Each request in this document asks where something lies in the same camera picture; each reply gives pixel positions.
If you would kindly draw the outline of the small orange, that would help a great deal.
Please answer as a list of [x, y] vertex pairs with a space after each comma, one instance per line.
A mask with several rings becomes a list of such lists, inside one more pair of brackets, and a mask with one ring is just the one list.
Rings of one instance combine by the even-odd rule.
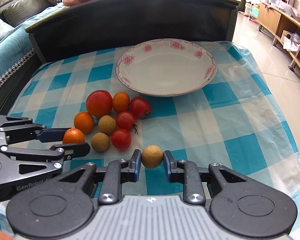
[[93, 116], [88, 112], [79, 112], [74, 117], [74, 127], [84, 134], [90, 133], [94, 129]]
[[76, 128], [68, 129], [63, 137], [64, 144], [83, 143], [85, 142], [85, 136], [83, 132]]
[[118, 92], [113, 96], [113, 110], [116, 113], [129, 111], [130, 97], [125, 92]]

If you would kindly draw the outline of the brown longan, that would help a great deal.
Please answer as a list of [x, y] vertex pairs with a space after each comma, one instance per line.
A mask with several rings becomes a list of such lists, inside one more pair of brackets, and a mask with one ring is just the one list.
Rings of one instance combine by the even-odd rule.
[[145, 168], [158, 167], [163, 160], [163, 151], [157, 145], [149, 145], [141, 152], [141, 161]]
[[104, 115], [98, 121], [98, 129], [101, 133], [112, 135], [116, 130], [116, 121], [112, 116]]
[[110, 138], [104, 133], [96, 133], [91, 139], [91, 146], [96, 152], [104, 152], [110, 146]]

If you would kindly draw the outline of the red cherry tomato bottom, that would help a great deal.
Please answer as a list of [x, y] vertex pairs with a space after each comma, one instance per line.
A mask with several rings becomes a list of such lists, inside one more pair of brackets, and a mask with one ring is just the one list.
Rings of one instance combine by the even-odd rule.
[[132, 137], [126, 129], [117, 129], [111, 135], [112, 145], [119, 151], [127, 150], [131, 143]]

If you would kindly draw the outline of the large red tomato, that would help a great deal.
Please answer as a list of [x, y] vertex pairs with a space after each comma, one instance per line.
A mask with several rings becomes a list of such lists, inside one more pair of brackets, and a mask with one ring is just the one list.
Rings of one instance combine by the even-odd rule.
[[96, 90], [87, 97], [85, 107], [88, 113], [97, 118], [110, 115], [113, 108], [113, 97], [106, 90]]

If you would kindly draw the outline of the red cherry tomato with stem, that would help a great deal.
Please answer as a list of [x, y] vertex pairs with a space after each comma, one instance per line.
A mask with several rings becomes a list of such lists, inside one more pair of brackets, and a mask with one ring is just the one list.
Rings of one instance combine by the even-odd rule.
[[138, 134], [138, 126], [135, 115], [132, 112], [120, 112], [115, 118], [116, 124], [120, 129], [126, 129], [129, 132], [134, 131]]

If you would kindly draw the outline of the small orange top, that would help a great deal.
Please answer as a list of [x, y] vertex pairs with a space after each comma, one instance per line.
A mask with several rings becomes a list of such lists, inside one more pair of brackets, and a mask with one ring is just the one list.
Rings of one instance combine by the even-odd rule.
[[130, 97], [125, 92], [118, 92], [113, 96], [113, 110], [116, 113], [129, 111]]

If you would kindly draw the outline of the blue checkered tablecloth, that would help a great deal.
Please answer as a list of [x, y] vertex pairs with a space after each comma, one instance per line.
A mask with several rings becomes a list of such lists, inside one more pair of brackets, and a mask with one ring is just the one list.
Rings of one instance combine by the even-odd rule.
[[[298, 217], [291, 231], [300, 239], [300, 153], [288, 123], [252, 54], [230, 42], [204, 42], [217, 63], [204, 88], [174, 98], [147, 98], [151, 115], [138, 122], [132, 145], [120, 152], [90, 153], [67, 161], [68, 171], [87, 162], [106, 166], [133, 151], [157, 145], [175, 159], [200, 167], [221, 163], [291, 196]], [[99, 50], [41, 66], [9, 111], [47, 127], [72, 127], [90, 93], [125, 92], [115, 66], [125, 48]]]

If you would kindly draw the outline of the red cherry tomato right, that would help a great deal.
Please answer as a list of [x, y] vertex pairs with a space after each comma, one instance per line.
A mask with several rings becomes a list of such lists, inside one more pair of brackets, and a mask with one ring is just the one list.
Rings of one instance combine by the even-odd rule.
[[145, 98], [136, 96], [130, 101], [130, 111], [136, 118], [142, 119], [150, 116], [151, 106]]

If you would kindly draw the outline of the blue sofa blanket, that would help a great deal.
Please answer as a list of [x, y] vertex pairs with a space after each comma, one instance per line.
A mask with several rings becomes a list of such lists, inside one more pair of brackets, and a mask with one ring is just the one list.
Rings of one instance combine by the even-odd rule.
[[62, 9], [62, 3], [48, 7], [16, 26], [0, 41], [0, 89], [36, 52], [25, 29], [45, 16]]

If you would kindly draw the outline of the green leather sofa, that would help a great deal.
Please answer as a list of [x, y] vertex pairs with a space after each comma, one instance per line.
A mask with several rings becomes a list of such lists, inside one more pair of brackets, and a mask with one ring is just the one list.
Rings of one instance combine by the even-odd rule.
[[0, 41], [14, 27], [52, 5], [52, 0], [0, 0]]

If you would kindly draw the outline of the black wooden table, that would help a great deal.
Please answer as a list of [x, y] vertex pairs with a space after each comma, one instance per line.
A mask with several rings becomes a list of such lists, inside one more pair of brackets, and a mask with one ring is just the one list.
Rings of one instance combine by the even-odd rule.
[[231, 41], [238, 0], [95, 0], [26, 28], [42, 63], [160, 38]]

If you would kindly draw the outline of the white floral plate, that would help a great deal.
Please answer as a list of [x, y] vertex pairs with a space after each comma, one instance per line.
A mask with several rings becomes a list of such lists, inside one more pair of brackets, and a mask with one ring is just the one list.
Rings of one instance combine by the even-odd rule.
[[118, 80], [144, 95], [171, 97], [203, 88], [216, 75], [217, 63], [204, 47], [163, 38], [129, 48], [115, 67]]

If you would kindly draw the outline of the wooden tv cabinet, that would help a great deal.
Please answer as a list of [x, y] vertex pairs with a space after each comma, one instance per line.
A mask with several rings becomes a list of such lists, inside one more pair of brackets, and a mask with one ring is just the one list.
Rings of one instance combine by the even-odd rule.
[[262, 2], [259, 4], [257, 23], [258, 31], [265, 29], [273, 35], [273, 46], [278, 43], [284, 46], [289, 41], [295, 43], [295, 49], [286, 50], [292, 58], [288, 68], [292, 72], [296, 67], [300, 69], [300, 22], [278, 8]]

